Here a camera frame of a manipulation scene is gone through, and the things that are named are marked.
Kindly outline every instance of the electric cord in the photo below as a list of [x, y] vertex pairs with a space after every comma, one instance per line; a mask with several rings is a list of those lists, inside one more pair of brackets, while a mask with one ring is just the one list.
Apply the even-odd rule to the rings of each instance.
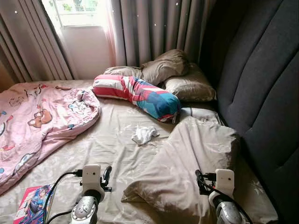
[[249, 215], [247, 215], [247, 213], [246, 213], [245, 210], [241, 207], [241, 205], [239, 205], [238, 202], [236, 202], [233, 198], [231, 198], [230, 196], [228, 196], [228, 195], [222, 193], [221, 191], [219, 191], [219, 190], [217, 190], [217, 189], [211, 187], [210, 185], [206, 184], [204, 181], [202, 181], [202, 180], [199, 179], [199, 178], [197, 179], [197, 181], [199, 181], [200, 183], [202, 183], [204, 186], [206, 186], [206, 187], [209, 188], [210, 190], [215, 191], [215, 192], [217, 192], [218, 194], [223, 195], [223, 196], [229, 198], [229, 199], [236, 205], [236, 207], [242, 212], [242, 214], [243, 214], [243, 215], [245, 216], [245, 218], [248, 220], [249, 224], [253, 224], [253, 222], [251, 221]]
[[52, 221], [54, 218], [56, 218], [56, 217], [58, 217], [58, 216], [65, 215], [65, 214], [68, 214], [68, 213], [71, 212], [71, 211], [67, 211], [67, 212], [59, 213], [59, 214], [55, 215], [54, 217], [52, 217], [47, 223], [45, 222], [45, 220], [46, 220], [46, 213], [47, 213], [47, 205], [48, 205], [48, 201], [49, 201], [49, 199], [50, 199], [50, 196], [51, 196], [53, 190], [55, 189], [56, 185], [58, 184], [58, 182], [59, 182], [64, 176], [66, 176], [66, 175], [68, 175], [68, 174], [73, 174], [73, 175], [82, 177], [82, 172], [83, 172], [82, 169], [77, 169], [77, 170], [74, 171], [74, 172], [67, 172], [67, 173], [64, 173], [64, 174], [62, 174], [62, 175], [57, 179], [57, 181], [56, 181], [55, 184], [53, 185], [52, 189], [50, 190], [50, 192], [49, 192], [49, 194], [48, 194], [48, 196], [47, 196], [45, 205], [44, 205], [44, 207], [43, 207], [43, 223], [44, 223], [44, 224], [48, 224], [48, 223], [50, 223], [50, 221]]
[[47, 224], [49, 224], [54, 218], [57, 218], [58, 216], [63, 216], [63, 215], [69, 214], [69, 213], [71, 213], [71, 211], [72, 210], [69, 210], [69, 211], [65, 211], [65, 212], [58, 213], [58, 214], [54, 215], [47, 221]]

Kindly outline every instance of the black cable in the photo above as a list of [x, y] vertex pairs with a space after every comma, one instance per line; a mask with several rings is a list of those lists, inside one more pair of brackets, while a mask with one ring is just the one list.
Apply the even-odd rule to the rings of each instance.
[[253, 222], [251, 221], [249, 215], [247, 215], [247, 213], [244, 211], [244, 209], [241, 207], [241, 205], [239, 205], [233, 198], [231, 198], [230, 196], [222, 193], [221, 191], [215, 189], [215, 188], [212, 188], [210, 185], [206, 184], [205, 182], [203, 182], [202, 180], [200, 180], [199, 178], [197, 179], [197, 181], [199, 181], [200, 183], [202, 183], [203, 185], [205, 185], [207, 188], [209, 188], [210, 190], [212, 191], [215, 191], [217, 192], [218, 194], [220, 195], [223, 195], [225, 197], [228, 197], [233, 203], [235, 203], [236, 207], [242, 212], [242, 214], [246, 217], [246, 219], [248, 220], [248, 222], [250, 224], [253, 224]]
[[66, 214], [69, 214], [71, 213], [72, 210], [69, 210], [69, 211], [66, 211], [66, 212], [62, 212], [62, 213], [58, 213], [56, 215], [54, 215], [53, 217], [51, 217], [48, 221], [47, 221], [47, 224], [49, 224], [54, 218], [58, 217], [58, 216], [63, 216], [63, 215], [66, 215]]
[[75, 172], [67, 172], [67, 173], [64, 173], [64, 174], [62, 174], [62, 175], [58, 178], [58, 180], [55, 182], [55, 184], [53, 185], [52, 189], [50, 190], [50, 192], [49, 192], [49, 194], [48, 194], [48, 196], [47, 196], [45, 205], [44, 205], [44, 207], [43, 207], [43, 223], [44, 223], [44, 224], [46, 223], [45, 220], [46, 220], [46, 212], [47, 212], [48, 201], [49, 201], [50, 196], [51, 196], [53, 190], [55, 189], [56, 185], [58, 184], [58, 182], [59, 182], [65, 175], [68, 175], [68, 174], [78, 175], [78, 173], [79, 173], [78, 170], [75, 171]]

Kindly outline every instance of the window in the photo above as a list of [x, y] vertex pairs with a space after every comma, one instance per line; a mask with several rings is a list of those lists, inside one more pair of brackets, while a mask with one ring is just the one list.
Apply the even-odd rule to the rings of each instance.
[[101, 26], [104, 0], [43, 0], [52, 22], [60, 27]]

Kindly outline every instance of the gray curtain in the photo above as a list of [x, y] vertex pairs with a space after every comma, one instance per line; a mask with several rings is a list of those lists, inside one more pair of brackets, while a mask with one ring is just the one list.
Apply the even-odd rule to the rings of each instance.
[[111, 0], [108, 17], [115, 65], [139, 66], [170, 49], [199, 62], [215, 0]]
[[0, 47], [13, 80], [73, 79], [39, 0], [0, 0]]

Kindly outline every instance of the brown pillow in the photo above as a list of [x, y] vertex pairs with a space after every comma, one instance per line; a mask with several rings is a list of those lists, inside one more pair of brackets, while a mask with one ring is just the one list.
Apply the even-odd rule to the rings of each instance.
[[182, 76], [187, 72], [188, 59], [182, 50], [173, 49], [142, 65], [142, 79], [158, 85], [171, 76]]
[[134, 76], [137, 78], [142, 78], [141, 68], [129, 66], [107, 68], [103, 75]]
[[166, 91], [187, 102], [216, 100], [216, 91], [195, 63], [189, 63], [188, 73], [181, 77], [170, 77], [165, 81]]

